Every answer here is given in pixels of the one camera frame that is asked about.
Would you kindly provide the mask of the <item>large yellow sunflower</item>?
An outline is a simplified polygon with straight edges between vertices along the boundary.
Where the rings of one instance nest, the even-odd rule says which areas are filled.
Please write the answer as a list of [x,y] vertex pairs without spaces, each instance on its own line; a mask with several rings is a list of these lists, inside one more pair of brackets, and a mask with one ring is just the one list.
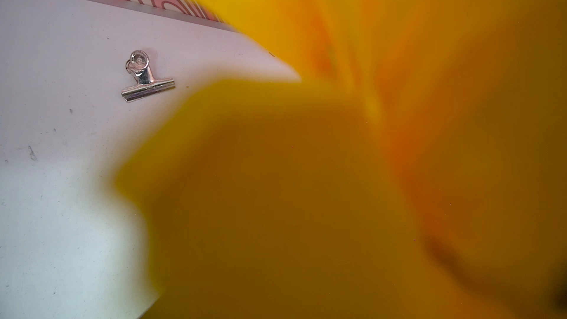
[[145,318],[564,318],[566,0],[192,0],[216,82],[121,168]]

